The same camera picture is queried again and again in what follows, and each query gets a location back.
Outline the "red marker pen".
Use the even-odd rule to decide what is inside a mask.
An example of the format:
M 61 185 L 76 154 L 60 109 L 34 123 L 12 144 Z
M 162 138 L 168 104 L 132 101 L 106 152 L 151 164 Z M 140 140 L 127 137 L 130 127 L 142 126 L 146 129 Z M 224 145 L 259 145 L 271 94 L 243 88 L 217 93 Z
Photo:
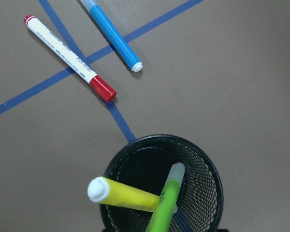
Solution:
M 116 91 L 37 17 L 29 14 L 24 18 L 24 23 L 28 29 L 85 80 L 104 101 L 110 102 L 116 97 Z

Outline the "yellow highlighter pen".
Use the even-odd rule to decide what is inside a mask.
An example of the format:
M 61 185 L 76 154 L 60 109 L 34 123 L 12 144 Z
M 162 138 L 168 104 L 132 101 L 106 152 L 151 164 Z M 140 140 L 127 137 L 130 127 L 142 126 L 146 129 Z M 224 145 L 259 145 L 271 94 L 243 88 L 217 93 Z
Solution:
M 94 203 L 152 213 L 162 210 L 162 198 L 159 196 L 103 176 L 91 180 L 87 195 Z

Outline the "green highlighter pen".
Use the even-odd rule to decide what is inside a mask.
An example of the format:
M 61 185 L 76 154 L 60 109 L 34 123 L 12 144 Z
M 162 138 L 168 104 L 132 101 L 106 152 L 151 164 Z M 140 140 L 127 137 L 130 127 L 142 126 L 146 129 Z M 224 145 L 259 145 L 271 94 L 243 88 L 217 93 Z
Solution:
M 169 230 L 184 174 L 184 164 L 178 162 L 172 165 L 160 194 L 158 206 L 152 214 L 146 232 L 167 232 Z

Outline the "blue highlighter pen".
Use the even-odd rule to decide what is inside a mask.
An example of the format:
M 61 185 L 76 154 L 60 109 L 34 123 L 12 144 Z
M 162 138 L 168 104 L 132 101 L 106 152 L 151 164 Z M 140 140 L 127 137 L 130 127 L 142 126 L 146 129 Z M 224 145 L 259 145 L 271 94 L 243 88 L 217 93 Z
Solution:
M 117 28 L 105 14 L 103 9 L 95 0 L 82 0 L 81 3 L 100 27 L 107 39 L 111 42 L 121 58 L 125 61 L 131 71 L 137 73 L 143 68 L 143 63 L 136 53 L 131 49 Z

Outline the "black mesh pen cup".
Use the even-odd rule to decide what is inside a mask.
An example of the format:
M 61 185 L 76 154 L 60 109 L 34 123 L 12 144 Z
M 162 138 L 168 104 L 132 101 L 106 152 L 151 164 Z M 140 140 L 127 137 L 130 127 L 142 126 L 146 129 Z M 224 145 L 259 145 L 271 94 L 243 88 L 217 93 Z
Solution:
M 104 176 L 120 183 L 160 195 L 170 168 L 185 166 L 172 218 L 172 232 L 216 232 L 223 211 L 223 189 L 209 157 L 195 144 L 174 135 L 150 135 L 121 149 Z

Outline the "brown paper table cover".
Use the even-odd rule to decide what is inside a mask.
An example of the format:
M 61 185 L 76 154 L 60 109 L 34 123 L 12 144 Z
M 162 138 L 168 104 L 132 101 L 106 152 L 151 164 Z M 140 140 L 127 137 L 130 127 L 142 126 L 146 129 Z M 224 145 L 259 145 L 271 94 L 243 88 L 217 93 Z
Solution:
M 290 0 L 102 0 L 132 73 L 77 0 L 0 0 L 0 232 L 99 232 L 87 197 L 127 144 L 95 92 L 24 25 L 34 15 L 116 91 L 133 136 L 199 146 L 220 226 L 290 232 Z

